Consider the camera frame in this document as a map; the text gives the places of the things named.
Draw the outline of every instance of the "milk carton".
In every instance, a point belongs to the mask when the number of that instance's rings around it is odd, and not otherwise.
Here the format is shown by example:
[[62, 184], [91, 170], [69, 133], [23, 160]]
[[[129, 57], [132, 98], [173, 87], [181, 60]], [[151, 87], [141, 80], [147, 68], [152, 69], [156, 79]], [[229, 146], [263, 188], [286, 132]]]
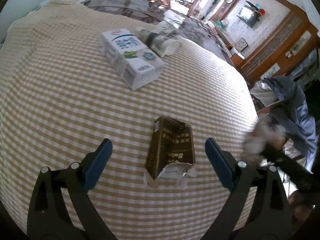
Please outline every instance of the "milk carton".
[[126, 29], [102, 34], [103, 54], [123, 81], [136, 90], [156, 80], [166, 64]]

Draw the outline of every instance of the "red logo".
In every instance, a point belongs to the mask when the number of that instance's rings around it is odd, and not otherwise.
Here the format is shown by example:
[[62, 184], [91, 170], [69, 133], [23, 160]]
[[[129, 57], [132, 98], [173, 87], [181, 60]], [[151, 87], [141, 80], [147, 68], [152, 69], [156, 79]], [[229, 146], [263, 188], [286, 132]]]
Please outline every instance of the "red logo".
[[122, 31], [121, 30], [114, 30], [114, 31], [112, 31], [112, 35], [119, 35], [119, 34], [121, 34], [122, 33]]

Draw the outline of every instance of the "silver screw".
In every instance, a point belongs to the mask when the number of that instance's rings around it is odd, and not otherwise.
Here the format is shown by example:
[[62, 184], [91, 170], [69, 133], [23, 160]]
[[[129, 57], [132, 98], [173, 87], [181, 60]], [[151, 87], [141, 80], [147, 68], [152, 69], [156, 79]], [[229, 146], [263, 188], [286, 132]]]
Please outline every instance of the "silver screw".
[[42, 173], [46, 173], [48, 170], [49, 170], [48, 167], [43, 167], [43, 168], [41, 169], [41, 172], [42, 172]]
[[79, 168], [79, 166], [80, 166], [79, 163], [72, 163], [72, 164], [71, 164], [71, 168], [74, 169], [74, 170], [77, 169], [77, 168]]
[[245, 168], [247, 166], [247, 164], [243, 161], [239, 161], [238, 162], [238, 166], [241, 167], [241, 168]]
[[271, 170], [272, 172], [275, 172], [275, 171], [277, 171], [277, 168], [275, 166], [271, 165], [269, 167], [269, 170]]

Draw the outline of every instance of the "tablecloth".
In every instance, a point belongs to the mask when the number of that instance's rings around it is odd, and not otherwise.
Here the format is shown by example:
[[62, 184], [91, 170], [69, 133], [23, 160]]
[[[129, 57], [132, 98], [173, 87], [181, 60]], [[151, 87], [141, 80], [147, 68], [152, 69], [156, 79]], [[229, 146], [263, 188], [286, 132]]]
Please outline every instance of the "tablecloth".
[[[242, 76], [228, 63], [182, 40], [164, 58], [156, 81], [129, 90], [100, 52], [101, 33], [153, 25], [101, 13], [81, 4], [52, 1], [16, 21], [0, 50], [0, 198], [26, 232], [28, 206], [41, 167], [68, 167], [103, 138], [114, 150], [92, 203], [119, 239], [200, 239], [229, 192], [210, 165], [204, 142], [213, 137], [239, 160], [243, 135], [257, 119]], [[186, 189], [174, 181], [159, 189], [143, 183], [153, 121], [161, 115], [192, 126], [196, 178]], [[68, 194], [76, 226], [81, 224]], [[254, 189], [241, 218], [250, 211]]]

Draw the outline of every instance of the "textured wallpaper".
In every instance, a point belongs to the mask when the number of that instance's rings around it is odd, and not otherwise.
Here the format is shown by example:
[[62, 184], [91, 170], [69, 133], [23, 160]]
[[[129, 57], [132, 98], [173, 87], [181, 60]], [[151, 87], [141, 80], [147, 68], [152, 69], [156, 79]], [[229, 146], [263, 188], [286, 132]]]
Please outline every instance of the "textured wallpaper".
[[287, 16], [290, 9], [276, 0], [247, 0], [253, 4], [258, 3], [266, 14], [260, 17], [257, 22], [250, 28], [245, 22], [237, 17], [242, 6], [248, 5], [246, 0], [239, 0], [236, 6], [227, 16], [229, 25], [225, 28], [225, 32], [232, 37], [234, 42], [238, 42], [244, 38], [249, 47], [244, 49], [241, 54], [248, 57], [263, 41], [275, 30], [275, 28]]

